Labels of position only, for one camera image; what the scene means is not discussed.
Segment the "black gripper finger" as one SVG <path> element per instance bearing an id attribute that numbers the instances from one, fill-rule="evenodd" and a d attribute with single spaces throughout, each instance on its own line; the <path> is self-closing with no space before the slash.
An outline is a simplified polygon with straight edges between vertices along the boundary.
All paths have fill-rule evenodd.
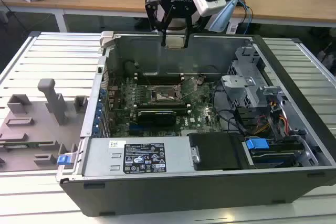
<path id="1" fill-rule="evenodd" d="M 168 28 L 168 21 L 163 17 L 161 21 L 157 18 L 157 11 L 159 0 L 145 0 L 145 10 L 152 30 L 157 30 L 162 33 L 161 46 L 166 46 L 166 30 Z"/>
<path id="2" fill-rule="evenodd" d="M 192 14 L 190 17 L 187 17 L 185 19 L 185 35 L 184 35 L 184 48 L 188 47 L 188 42 L 190 39 L 190 35 L 193 33 L 199 32 L 201 30 L 201 25 L 202 25 L 203 18 L 199 14 L 198 11 L 196 11 L 194 14 Z"/>

